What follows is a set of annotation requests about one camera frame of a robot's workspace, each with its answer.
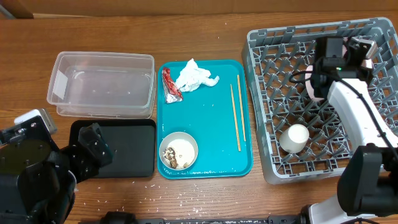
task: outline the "dish rack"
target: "dish rack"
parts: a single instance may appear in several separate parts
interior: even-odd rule
[[[289,82],[291,74],[313,63],[315,39],[328,35],[376,41],[374,78],[368,90],[384,121],[398,134],[398,40],[389,19],[252,30],[242,58],[256,115],[263,174],[270,184],[341,175],[354,153],[327,100],[314,102],[303,84]],[[278,140],[296,123],[308,128],[310,138],[304,150],[289,154]]]

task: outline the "white cup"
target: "white cup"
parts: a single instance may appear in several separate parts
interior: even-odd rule
[[[293,124],[282,133],[279,138],[279,144],[288,153],[298,153],[303,150],[309,137],[310,133],[304,125]]]

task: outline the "blue tray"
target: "blue tray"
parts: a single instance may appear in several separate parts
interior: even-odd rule
[[[183,93],[183,101],[167,104],[164,98],[162,70],[170,69],[176,80],[187,62],[169,62],[158,72],[157,88],[157,168],[168,179],[188,179],[207,177],[239,177],[246,175],[253,167],[253,153],[250,135],[248,96],[242,65],[235,60],[197,61],[200,68],[211,72],[211,77],[220,77],[217,85],[201,85],[193,92]],[[239,74],[242,91],[244,127],[246,142],[243,141],[241,110],[239,105]],[[241,152],[238,151],[235,122],[232,109],[232,84],[238,122]],[[183,131],[195,138],[198,143],[198,157],[188,169],[169,169],[159,159],[160,143],[168,134]]]

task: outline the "candy wrapper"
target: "candy wrapper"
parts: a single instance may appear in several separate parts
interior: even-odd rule
[[[174,103],[183,100],[181,91],[177,88],[172,77],[170,76],[170,69],[164,67],[162,70],[163,89],[166,103]]]

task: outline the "white napkin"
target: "white napkin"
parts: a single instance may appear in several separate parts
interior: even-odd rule
[[[206,86],[215,86],[220,78],[217,76],[212,79],[209,78],[210,75],[209,70],[199,68],[197,63],[191,59],[185,68],[181,70],[180,76],[175,81],[175,85],[181,92],[196,90],[202,83]]]

